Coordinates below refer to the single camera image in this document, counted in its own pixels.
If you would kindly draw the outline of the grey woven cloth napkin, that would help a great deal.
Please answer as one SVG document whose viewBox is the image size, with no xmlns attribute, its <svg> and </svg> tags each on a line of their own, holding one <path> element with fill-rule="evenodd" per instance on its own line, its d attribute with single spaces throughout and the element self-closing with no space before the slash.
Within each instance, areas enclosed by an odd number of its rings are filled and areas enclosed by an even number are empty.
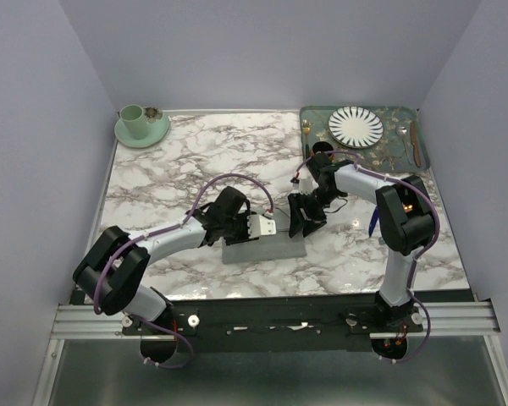
<svg viewBox="0 0 508 406">
<path fill-rule="evenodd" d="M 222 246 L 222 260 L 226 265 L 246 262 L 276 261 L 306 256 L 305 240 L 301 234 L 289 237 L 290 214 L 277 207 L 273 214 L 276 234 L 241 244 Z"/>
</svg>

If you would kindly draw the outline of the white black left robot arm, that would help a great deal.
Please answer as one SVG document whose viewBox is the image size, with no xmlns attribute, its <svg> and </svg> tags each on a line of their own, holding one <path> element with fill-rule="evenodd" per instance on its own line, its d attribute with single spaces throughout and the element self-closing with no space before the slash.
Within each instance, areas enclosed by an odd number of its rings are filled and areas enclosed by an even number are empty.
<svg viewBox="0 0 508 406">
<path fill-rule="evenodd" d="M 126 232 L 118 226 L 104 230 L 73 273 L 75 284 L 105 315 L 124 312 L 139 316 L 153 334 L 169 328 L 170 303 L 154 288 L 141 284 L 153 263 L 184 250 L 252 240 L 249 217 L 255 212 L 239 190 L 225 188 L 214 202 L 161 228 Z"/>
</svg>

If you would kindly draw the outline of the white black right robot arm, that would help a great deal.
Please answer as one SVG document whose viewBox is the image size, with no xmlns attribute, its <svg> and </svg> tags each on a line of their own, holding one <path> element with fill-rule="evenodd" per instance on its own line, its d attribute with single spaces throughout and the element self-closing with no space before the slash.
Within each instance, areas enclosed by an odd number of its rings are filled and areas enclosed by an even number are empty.
<svg viewBox="0 0 508 406">
<path fill-rule="evenodd" d="M 332 162 L 330 157 L 338 153 L 317 152 L 301 164 L 317 188 L 309 194 L 288 196 L 289 236 L 299 233 L 306 237 L 323 227 L 327 223 L 325 210 L 338 198 L 354 195 L 374 204 L 388 260 L 375 294 L 373 323 L 389 332 L 411 313 L 417 262 L 439 237 L 439 216 L 418 176 L 394 178 L 367 170 L 357 161 Z"/>
</svg>

